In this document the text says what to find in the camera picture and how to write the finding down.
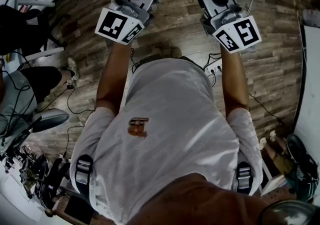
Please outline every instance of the power strip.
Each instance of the power strip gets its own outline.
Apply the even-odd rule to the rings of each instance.
[[[221,71],[218,69],[218,67],[221,68],[222,70],[222,59],[215,59],[214,62],[210,65],[208,65],[205,69],[205,73],[207,74],[207,76],[209,76],[210,74],[212,74],[211,70],[214,71],[214,74],[217,76],[219,74],[221,74]]]

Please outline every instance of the wooden floor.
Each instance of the wooden floor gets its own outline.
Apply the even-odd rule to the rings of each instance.
[[[238,0],[248,9],[251,0]],[[320,0],[296,0],[297,7],[312,9],[319,6]],[[110,0],[60,0],[56,4],[56,18],[68,14],[56,28],[56,36],[66,41],[68,46],[59,55],[41,58],[36,61],[39,66],[65,66],[67,57],[72,56],[78,64],[80,80],[69,99],[69,106],[74,112],[92,109],[95,103],[96,90],[102,69],[108,58],[112,43],[94,33],[102,7]],[[153,47],[165,45],[179,47],[182,54],[203,66],[208,54],[219,52],[218,42],[204,32],[199,20],[203,14],[197,0],[159,0],[152,6],[154,20],[133,41],[134,60],[149,55]],[[254,0],[251,15],[258,25],[262,42],[242,52],[249,92],[256,96],[265,107],[280,117],[290,127],[295,116],[300,93],[302,72],[302,48],[299,26],[293,0]],[[128,79],[131,76],[128,68]],[[45,100],[42,107],[48,104],[65,87],[61,87]],[[221,76],[213,87],[214,101],[224,112]],[[70,113],[67,90],[50,108],[59,108]],[[270,130],[279,128],[277,119],[270,116],[253,98],[250,97],[250,112],[258,137]],[[51,130],[32,134],[27,144],[35,152],[40,148],[49,159],[55,159],[63,153],[67,145],[67,129],[72,126],[83,126],[89,115],[70,113],[69,120]],[[67,157],[70,157],[82,128],[72,128],[68,144]]]

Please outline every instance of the shoulder strap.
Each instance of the shoulder strap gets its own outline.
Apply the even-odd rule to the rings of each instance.
[[[237,189],[242,194],[249,195],[254,178],[251,174],[251,167],[247,162],[241,162],[236,168]]]
[[[75,184],[84,199],[90,204],[90,174],[92,172],[93,159],[89,155],[78,158],[75,168]]]

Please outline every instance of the white t-shirt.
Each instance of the white t-shirt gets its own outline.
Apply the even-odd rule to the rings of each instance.
[[[129,133],[134,118],[147,119],[146,137]],[[104,107],[90,115],[74,147],[70,174],[77,189],[77,160],[91,156],[92,207],[126,224],[157,192],[191,173],[230,190],[238,152],[251,165],[253,194],[263,174],[250,113],[237,108],[226,120],[214,105],[205,73],[188,61],[168,58],[137,69],[117,116]]]

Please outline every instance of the black chair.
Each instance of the black chair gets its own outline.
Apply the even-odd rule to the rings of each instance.
[[[28,23],[35,18],[37,25]],[[57,24],[50,26],[48,16],[38,9],[20,12],[7,5],[0,5],[0,55],[21,48],[23,56],[28,56],[41,52],[42,46],[46,51],[48,39],[58,47],[65,47],[51,34]]]

